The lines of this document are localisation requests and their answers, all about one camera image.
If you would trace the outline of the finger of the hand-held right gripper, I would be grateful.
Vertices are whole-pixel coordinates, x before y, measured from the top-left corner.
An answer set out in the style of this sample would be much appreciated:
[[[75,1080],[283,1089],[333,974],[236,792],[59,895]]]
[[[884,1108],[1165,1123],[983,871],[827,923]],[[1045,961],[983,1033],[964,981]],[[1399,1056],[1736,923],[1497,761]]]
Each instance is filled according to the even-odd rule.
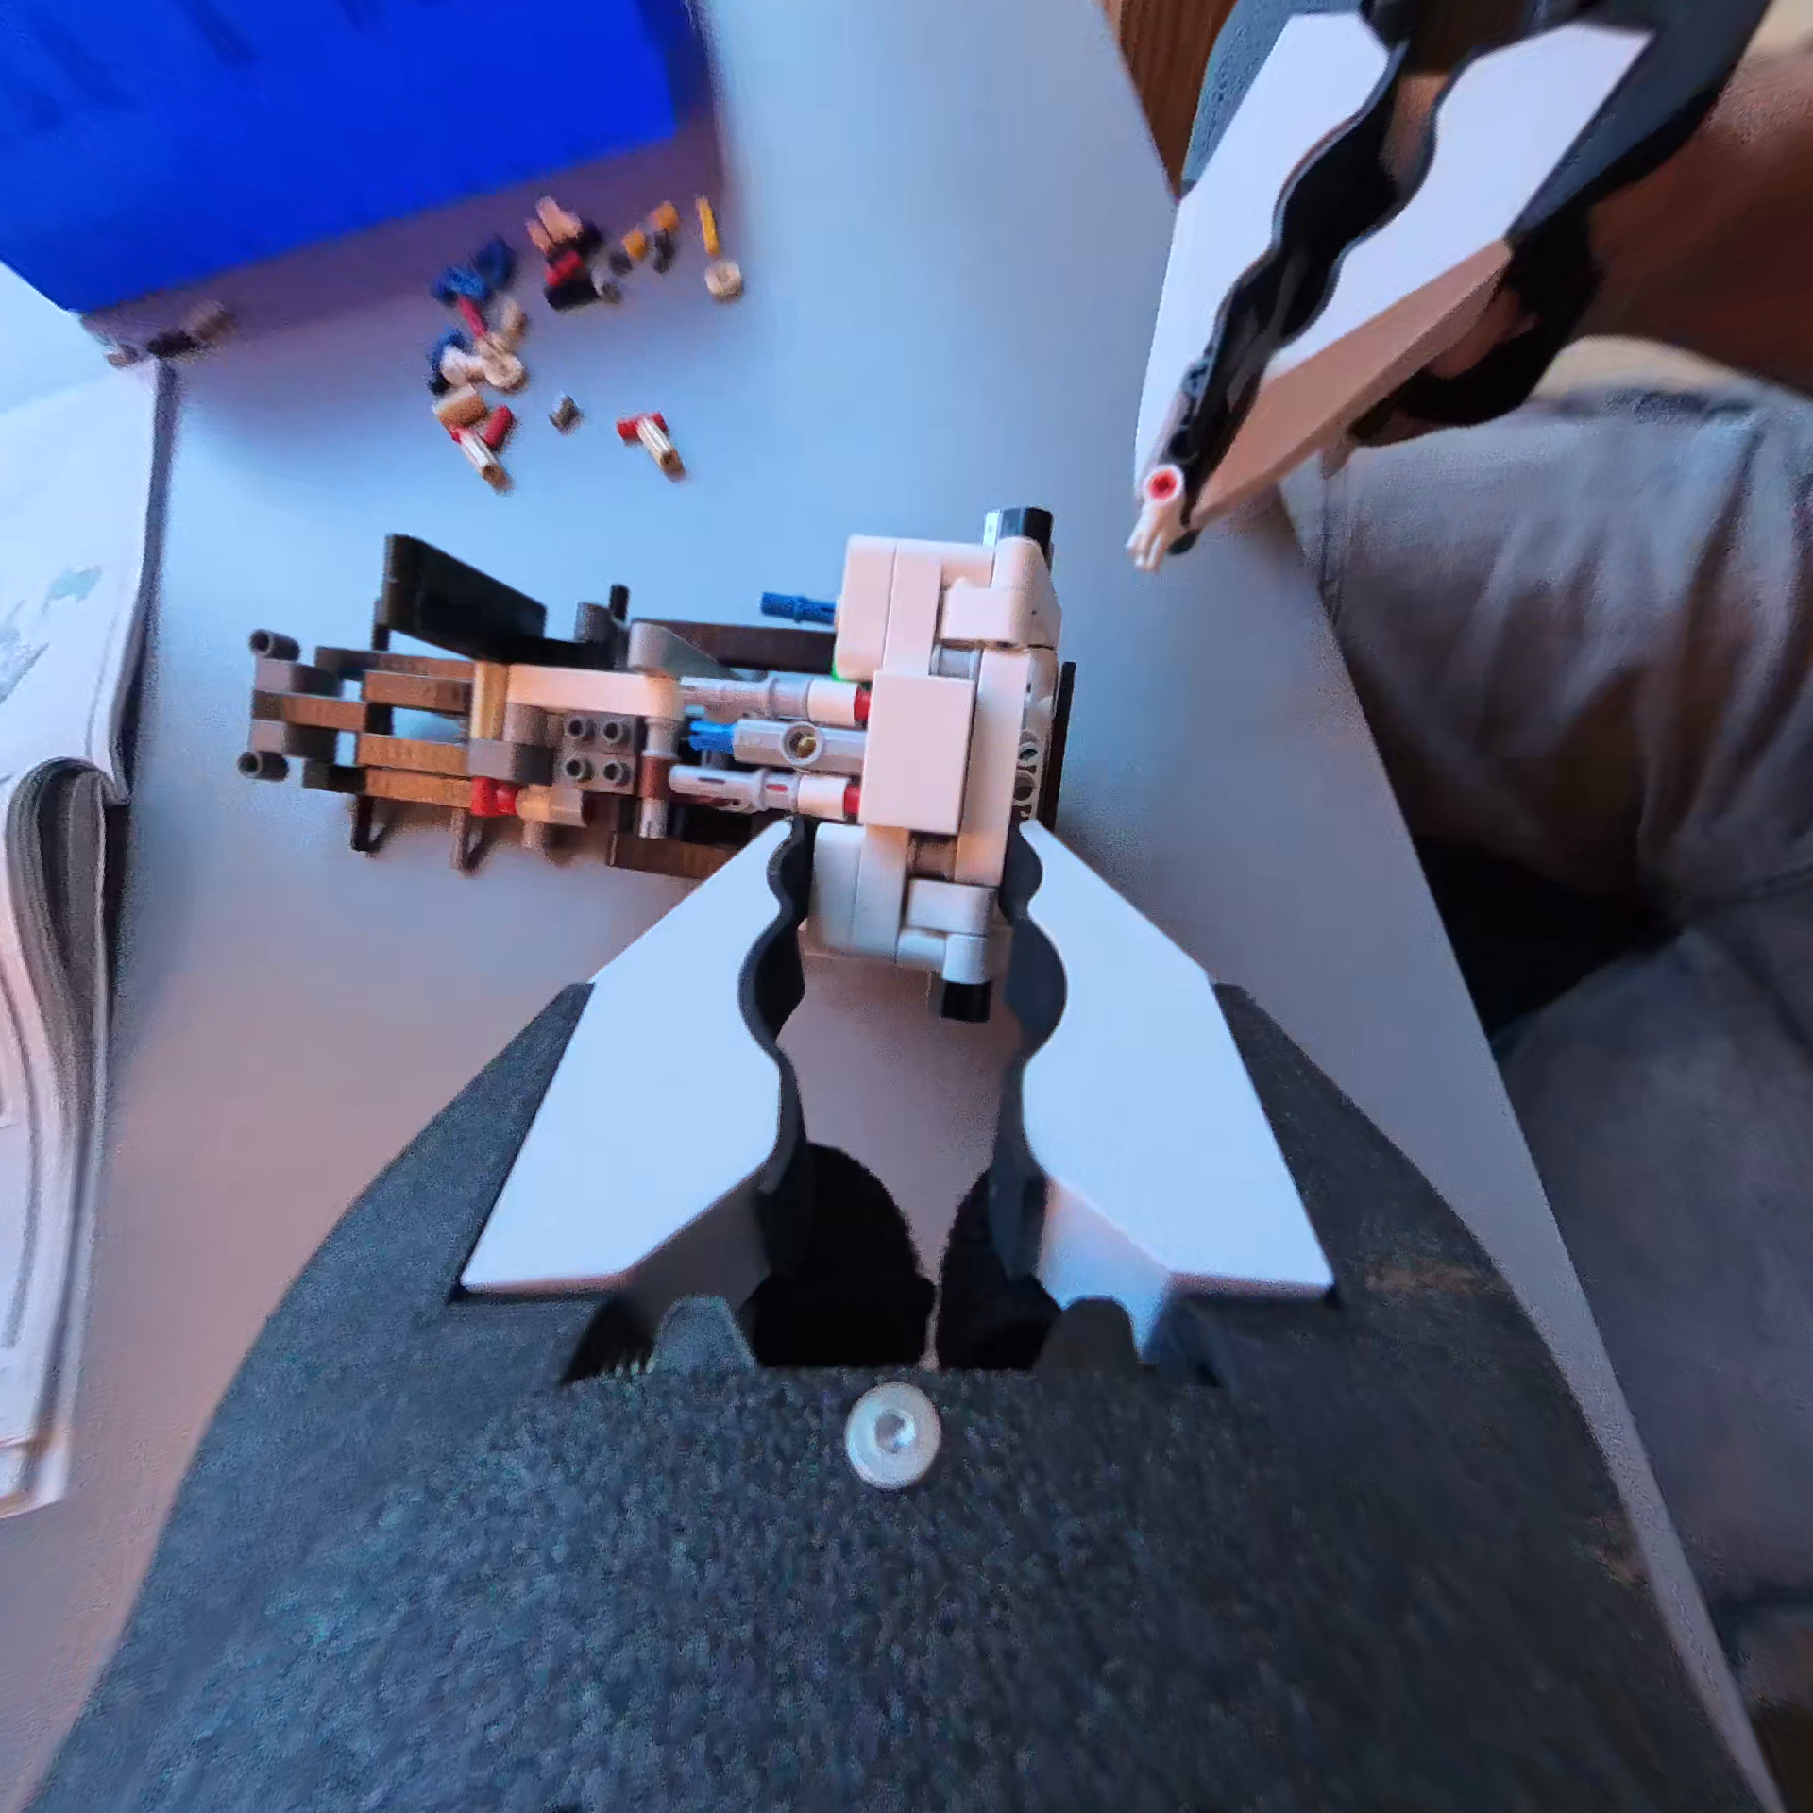
[[[1273,357],[1316,317],[1347,251],[1395,213],[1385,11],[1237,11],[1209,71],[1207,163],[1177,206],[1135,433],[1203,492]]]
[[[1203,489],[1203,524],[1341,438],[1480,319],[1511,262],[1511,224],[1647,46],[1647,30],[1547,30],[1452,81],[1424,175],[1347,251],[1325,308],[1273,357]]]

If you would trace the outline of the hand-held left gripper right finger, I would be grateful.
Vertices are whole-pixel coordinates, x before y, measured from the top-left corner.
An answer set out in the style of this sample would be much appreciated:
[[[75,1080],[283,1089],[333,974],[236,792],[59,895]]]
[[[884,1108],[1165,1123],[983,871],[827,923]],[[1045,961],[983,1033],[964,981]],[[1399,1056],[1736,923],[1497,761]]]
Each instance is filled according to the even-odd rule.
[[[1189,1300],[1321,1301],[1332,1264],[1210,976],[1040,823],[1000,903],[1024,1048],[994,1134],[994,1255],[1155,1358]]]

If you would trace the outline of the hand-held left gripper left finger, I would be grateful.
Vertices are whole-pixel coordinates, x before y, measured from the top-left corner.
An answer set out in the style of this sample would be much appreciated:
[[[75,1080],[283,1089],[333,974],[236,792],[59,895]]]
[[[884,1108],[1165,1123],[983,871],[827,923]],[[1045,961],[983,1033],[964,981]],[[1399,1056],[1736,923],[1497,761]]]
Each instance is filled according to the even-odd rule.
[[[745,1301],[801,1144],[806,827],[773,823],[591,981],[460,1272],[474,1300]]]

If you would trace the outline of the white and red lego connector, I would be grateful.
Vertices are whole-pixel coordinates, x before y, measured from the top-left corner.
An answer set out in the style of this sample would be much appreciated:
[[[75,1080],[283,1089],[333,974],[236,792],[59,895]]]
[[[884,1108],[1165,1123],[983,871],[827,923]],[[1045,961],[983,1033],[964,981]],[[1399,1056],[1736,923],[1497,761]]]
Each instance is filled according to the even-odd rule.
[[[1194,544],[1194,494],[1174,462],[1151,466],[1139,482],[1139,507],[1124,552],[1142,574],[1157,574],[1170,555]]]

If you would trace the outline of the white black lego truck model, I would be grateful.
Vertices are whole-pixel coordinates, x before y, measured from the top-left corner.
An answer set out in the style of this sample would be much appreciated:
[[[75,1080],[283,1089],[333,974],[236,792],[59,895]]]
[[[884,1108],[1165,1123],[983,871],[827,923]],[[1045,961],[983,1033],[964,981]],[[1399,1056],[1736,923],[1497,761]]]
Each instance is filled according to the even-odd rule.
[[[704,882],[768,824],[811,842],[816,945],[911,968],[985,1024],[1010,835],[1053,823],[1073,666],[1052,515],[980,542],[853,536],[836,600],[765,593],[757,627],[633,618],[629,589],[543,605],[391,536],[369,640],[254,630],[237,773],[334,795],[351,848],[383,810],[435,813],[471,871],[494,831]]]

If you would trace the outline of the lego instruction booklet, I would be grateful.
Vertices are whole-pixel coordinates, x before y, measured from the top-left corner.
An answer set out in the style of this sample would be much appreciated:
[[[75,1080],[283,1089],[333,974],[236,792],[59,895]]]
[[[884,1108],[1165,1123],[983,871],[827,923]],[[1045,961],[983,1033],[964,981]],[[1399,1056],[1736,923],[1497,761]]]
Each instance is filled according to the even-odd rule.
[[[2,1514],[70,1481],[110,1019],[107,813],[175,401],[4,272]]]

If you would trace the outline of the person's right hand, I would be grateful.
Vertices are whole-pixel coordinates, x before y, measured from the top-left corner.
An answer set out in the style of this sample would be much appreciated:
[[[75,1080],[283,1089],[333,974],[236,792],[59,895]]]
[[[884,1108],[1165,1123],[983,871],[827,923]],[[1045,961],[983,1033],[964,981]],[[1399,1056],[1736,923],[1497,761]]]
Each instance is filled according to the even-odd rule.
[[[1746,59],[1683,150],[1593,213],[1573,339],[1674,347],[1810,390],[1810,46]]]

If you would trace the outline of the person's grey jeans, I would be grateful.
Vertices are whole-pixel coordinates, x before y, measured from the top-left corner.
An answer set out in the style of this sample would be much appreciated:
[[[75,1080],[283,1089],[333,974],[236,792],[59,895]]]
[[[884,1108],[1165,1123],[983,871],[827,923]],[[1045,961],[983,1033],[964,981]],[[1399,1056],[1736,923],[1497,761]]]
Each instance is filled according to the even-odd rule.
[[[1808,399],[1538,399],[1283,496],[1409,829],[1627,923],[1502,1078],[1720,1639],[1808,1704]]]

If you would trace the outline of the blue plastic bin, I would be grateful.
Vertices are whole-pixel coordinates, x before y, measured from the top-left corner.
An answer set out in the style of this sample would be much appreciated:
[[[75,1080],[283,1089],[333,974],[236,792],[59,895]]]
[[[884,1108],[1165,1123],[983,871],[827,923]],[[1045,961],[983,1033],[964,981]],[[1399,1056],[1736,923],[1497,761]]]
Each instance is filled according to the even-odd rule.
[[[683,3],[4,3],[2,259],[71,314],[674,137]]]

